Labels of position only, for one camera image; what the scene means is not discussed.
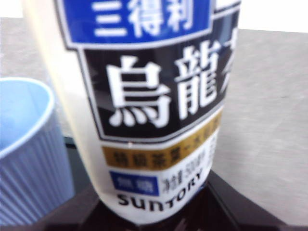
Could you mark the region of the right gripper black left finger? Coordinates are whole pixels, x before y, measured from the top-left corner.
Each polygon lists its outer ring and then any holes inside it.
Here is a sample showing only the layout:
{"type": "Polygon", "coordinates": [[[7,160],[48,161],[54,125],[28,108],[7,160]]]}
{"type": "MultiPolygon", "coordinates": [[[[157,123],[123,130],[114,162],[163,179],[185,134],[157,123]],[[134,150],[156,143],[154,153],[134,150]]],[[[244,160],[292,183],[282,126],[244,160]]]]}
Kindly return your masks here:
{"type": "Polygon", "coordinates": [[[1,226],[2,231],[77,231],[100,203],[94,190],[83,190],[31,225],[1,226]]]}

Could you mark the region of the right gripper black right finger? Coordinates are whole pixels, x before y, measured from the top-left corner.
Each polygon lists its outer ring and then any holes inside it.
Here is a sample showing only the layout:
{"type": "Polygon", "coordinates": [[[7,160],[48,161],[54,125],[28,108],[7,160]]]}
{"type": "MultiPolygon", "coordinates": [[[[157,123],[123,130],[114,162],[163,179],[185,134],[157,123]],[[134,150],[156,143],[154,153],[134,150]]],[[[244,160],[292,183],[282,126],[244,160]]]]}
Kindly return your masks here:
{"type": "Polygon", "coordinates": [[[212,202],[210,224],[215,231],[306,231],[307,225],[283,222],[239,193],[214,171],[207,179],[212,202]]]}

